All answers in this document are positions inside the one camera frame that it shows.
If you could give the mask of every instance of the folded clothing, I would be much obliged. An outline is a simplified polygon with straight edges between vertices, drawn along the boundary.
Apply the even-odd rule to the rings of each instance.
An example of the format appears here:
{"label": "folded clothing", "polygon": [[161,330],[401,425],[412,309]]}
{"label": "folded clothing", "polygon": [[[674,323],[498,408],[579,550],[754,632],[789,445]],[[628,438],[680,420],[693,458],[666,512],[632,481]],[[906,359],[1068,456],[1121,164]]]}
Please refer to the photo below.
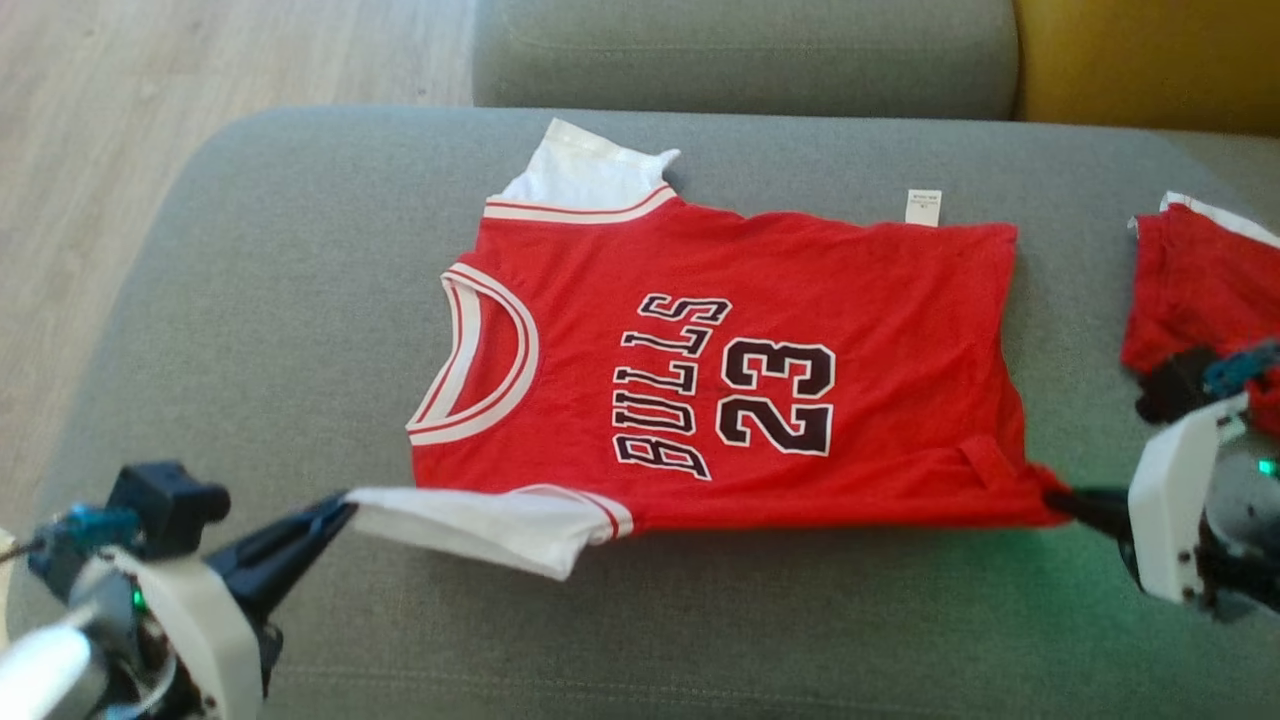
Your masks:
{"label": "folded clothing", "polygon": [[1055,525],[1000,327],[1018,231],[745,218],[556,120],[442,277],[417,489],[356,527],[557,579],[644,532]]}
{"label": "folded clothing", "polygon": [[[1176,192],[1132,227],[1138,269],[1125,366],[1146,374],[1194,346],[1225,355],[1280,336],[1280,237]],[[1253,424],[1280,436],[1280,372],[1251,383],[1249,395]]]}

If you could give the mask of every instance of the white label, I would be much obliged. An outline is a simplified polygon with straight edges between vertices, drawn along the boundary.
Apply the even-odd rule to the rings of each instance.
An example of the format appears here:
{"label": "white label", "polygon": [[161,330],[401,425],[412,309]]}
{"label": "white label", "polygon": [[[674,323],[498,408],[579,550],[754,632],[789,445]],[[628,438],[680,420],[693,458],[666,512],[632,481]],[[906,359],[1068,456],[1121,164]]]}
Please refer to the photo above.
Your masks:
{"label": "white label", "polygon": [[908,190],[906,222],[913,225],[938,227],[938,213],[942,211],[941,190]]}

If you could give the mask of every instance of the yellow cushion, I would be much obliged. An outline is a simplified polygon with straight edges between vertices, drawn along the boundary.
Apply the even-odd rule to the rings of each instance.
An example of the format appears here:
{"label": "yellow cushion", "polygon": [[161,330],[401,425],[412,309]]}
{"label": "yellow cushion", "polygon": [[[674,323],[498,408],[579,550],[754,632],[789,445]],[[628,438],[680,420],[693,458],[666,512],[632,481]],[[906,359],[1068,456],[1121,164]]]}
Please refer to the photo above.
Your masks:
{"label": "yellow cushion", "polygon": [[1280,135],[1276,0],[1015,0],[1018,114]]}

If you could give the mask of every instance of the sofa cushion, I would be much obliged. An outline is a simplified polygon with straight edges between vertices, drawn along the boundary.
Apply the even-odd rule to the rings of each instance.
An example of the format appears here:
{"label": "sofa cushion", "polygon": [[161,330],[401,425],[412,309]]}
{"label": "sofa cushion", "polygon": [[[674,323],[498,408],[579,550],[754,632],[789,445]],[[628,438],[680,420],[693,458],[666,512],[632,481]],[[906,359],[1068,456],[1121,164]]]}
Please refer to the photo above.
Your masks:
{"label": "sofa cushion", "polygon": [[[1280,136],[1280,4],[1018,0],[1019,115]],[[1258,72],[1261,67],[1272,68]]]}
{"label": "sofa cushion", "polygon": [[[1254,215],[1230,167],[1151,132],[561,114],[643,151],[680,147],[668,177],[694,202],[872,223],[924,187],[943,191],[943,223],[1016,223],[1004,341],[1028,455],[1079,486],[1123,486],[1152,433],[1119,363],[1126,220],[1170,187]],[[211,140],[122,291],[37,516],[101,501],[122,462],[159,457],[232,489],[209,548],[340,487],[410,484],[403,424],[449,352],[438,275],[552,117],[280,110]],[[1229,147],[1280,160],[1280,141]],[[58,616],[26,573],[13,589],[12,635]],[[268,717],[1243,717],[1280,703],[1280,625],[1146,597],[1078,527],[645,536],[590,548],[566,583],[347,533],[275,620]]]}
{"label": "sofa cushion", "polygon": [[481,0],[479,105],[1007,119],[1009,0]]}

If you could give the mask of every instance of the blue component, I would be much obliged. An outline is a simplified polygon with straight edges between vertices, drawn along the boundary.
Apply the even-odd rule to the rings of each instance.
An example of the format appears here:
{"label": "blue component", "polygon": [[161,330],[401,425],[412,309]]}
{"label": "blue component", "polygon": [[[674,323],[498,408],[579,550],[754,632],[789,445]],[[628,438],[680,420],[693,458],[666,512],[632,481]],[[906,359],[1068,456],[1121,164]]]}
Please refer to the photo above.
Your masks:
{"label": "blue component", "polygon": [[1236,352],[1213,363],[1204,370],[1204,389],[1215,400],[1244,392],[1249,380],[1280,368],[1280,342],[1267,340],[1253,350]]}
{"label": "blue component", "polygon": [[63,542],[79,552],[119,544],[133,547],[142,532],[137,512],[124,507],[72,507],[61,521],[54,524],[55,542]]}

